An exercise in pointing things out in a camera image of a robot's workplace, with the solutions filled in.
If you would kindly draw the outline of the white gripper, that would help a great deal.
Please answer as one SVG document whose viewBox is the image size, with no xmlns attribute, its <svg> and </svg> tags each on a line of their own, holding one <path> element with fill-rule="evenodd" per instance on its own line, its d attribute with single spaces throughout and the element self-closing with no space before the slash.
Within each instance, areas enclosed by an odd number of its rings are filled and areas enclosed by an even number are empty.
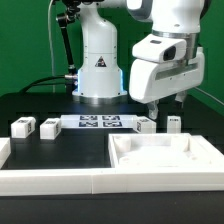
<svg viewBox="0 0 224 224">
<path fill-rule="evenodd" d="M 200 85 L 204 78 L 204 52 L 197 48 L 196 57 L 188 64 L 174 61 L 163 64 L 136 59 L 131 67 L 129 93 L 133 100 L 147 104 L 148 116 L 158 117 L 159 99 L 176 94 L 175 101 L 182 108 L 186 99 L 185 90 Z"/>
</svg>

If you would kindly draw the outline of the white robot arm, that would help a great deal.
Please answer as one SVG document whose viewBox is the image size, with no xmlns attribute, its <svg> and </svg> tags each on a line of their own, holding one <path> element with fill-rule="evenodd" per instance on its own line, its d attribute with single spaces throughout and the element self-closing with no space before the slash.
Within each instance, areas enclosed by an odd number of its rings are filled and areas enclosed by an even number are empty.
<svg viewBox="0 0 224 224">
<path fill-rule="evenodd" d="M 210 0 L 83 0 L 83 65 L 74 98 L 100 104 L 129 96 L 146 104 L 149 117 L 156 118 L 160 99 L 183 99 L 203 81 L 205 58 L 197 41 L 209 4 Z M 132 48 L 135 60 L 127 91 L 117 65 L 117 30 L 98 14 L 106 7 L 124 7 L 135 20 L 152 24 L 151 33 Z"/>
</svg>

